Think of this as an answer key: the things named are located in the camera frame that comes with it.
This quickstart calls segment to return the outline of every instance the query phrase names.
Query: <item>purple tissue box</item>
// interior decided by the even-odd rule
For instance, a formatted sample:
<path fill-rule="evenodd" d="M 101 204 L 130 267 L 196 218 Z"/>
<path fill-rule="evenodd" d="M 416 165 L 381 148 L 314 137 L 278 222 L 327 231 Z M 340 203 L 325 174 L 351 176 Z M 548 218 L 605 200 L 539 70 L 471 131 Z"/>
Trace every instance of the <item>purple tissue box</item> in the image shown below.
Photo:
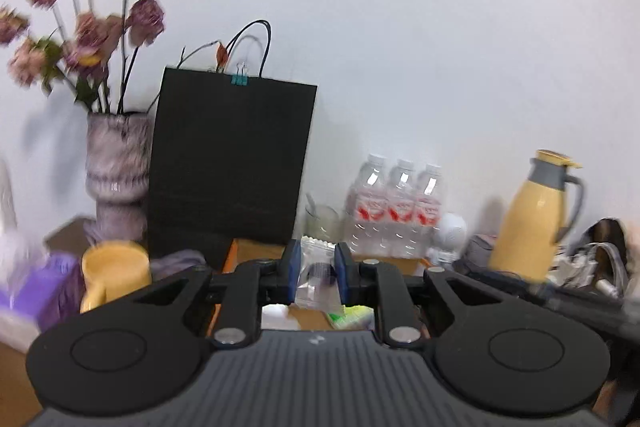
<path fill-rule="evenodd" d="M 12 307 L 0 291 L 0 342 L 26 352 L 40 333 L 77 315 L 83 295 L 78 257 L 51 252 L 46 266 L 27 277 Z"/>

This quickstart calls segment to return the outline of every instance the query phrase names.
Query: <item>mug handle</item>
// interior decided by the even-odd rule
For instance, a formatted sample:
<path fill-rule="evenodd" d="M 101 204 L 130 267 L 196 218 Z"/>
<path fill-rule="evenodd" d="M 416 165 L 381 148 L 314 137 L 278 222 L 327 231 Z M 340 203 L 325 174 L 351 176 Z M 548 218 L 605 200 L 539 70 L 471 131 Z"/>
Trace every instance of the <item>mug handle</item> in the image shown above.
<path fill-rule="evenodd" d="M 94 282 L 87 288 L 82 303 L 80 304 L 80 313 L 84 313 L 104 304 L 107 300 L 107 288 L 100 282 Z"/>
<path fill-rule="evenodd" d="M 578 219 L 578 214 L 580 214 L 580 210 L 582 209 L 582 202 L 584 200 L 584 184 L 580 178 L 576 178 L 575 176 L 570 176 L 566 174 L 564 176 L 565 183 L 572 183 L 578 188 L 578 196 L 575 200 L 574 211 L 571 214 L 571 218 L 569 219 L 569 224 L 566 227 L 561 227 L 558 230 L 558 234 L 556 234 L 555 243 L 560 243 L 569 230 L 575 225 L 575 221 Z"/>

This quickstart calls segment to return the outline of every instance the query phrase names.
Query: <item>black bag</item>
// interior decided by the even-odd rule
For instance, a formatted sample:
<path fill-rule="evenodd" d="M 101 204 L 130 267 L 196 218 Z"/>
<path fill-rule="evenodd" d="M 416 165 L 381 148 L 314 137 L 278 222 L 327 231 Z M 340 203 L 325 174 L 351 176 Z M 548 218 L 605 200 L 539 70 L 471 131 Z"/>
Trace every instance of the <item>black bag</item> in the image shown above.
<path fill-rule="evenodd" d="M 220 269 L 231 238 L 286 244 L 316 89 L 164 70 L 148 194 L 152 257 L 193 248 Z"/>

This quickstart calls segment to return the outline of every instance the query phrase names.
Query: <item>gray thermos handle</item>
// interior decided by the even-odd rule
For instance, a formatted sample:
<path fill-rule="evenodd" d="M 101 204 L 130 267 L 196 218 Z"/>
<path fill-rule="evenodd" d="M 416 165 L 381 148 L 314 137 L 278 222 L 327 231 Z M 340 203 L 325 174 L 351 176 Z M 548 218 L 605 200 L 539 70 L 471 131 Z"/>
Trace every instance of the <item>gray thermos handle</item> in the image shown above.
<path fill-rule="evenodd" d="M 572 183 L 578 188 L 578 196 L 575 200 L 574 212 L 569 219 L 569 223 L 566 227 L 560 228 L 558 230 L 558 235 L 556 235 L 556 243 L 560 243 L 565 235 L 573 228 L 575 225 L 575 221 L 578 219 L 578 214 L 580 214 L 580 210 L 582 209 L 582 202 L 584 200 L 584 184 L 580 178 L 576 178 L 575 176 L 570 176 L 569 174 L 564 175 L 565 183 Z"/>

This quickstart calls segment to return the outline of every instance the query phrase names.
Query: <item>gray vase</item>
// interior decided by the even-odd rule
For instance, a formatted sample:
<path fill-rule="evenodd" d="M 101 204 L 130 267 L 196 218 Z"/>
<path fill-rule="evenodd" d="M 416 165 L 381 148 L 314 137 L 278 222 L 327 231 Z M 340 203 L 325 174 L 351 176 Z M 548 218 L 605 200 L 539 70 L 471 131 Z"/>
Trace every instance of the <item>gray vase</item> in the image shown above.
<path fill-rule="evenodd" d="M 90 114 L 86 139 L 86 190 L 96 200 L 96 221 L 85 230 L 92 243 L 136 241 L 146 229 L 140 207 L 149 188 L 151 121 L 146 114 Z"/>
<path fill-rule="evenodd" d="M 90 114 L 87 192 L 104 203 L 140 201 L 149 188 L 150 139 L 151 124 L 146 114 Z"/>

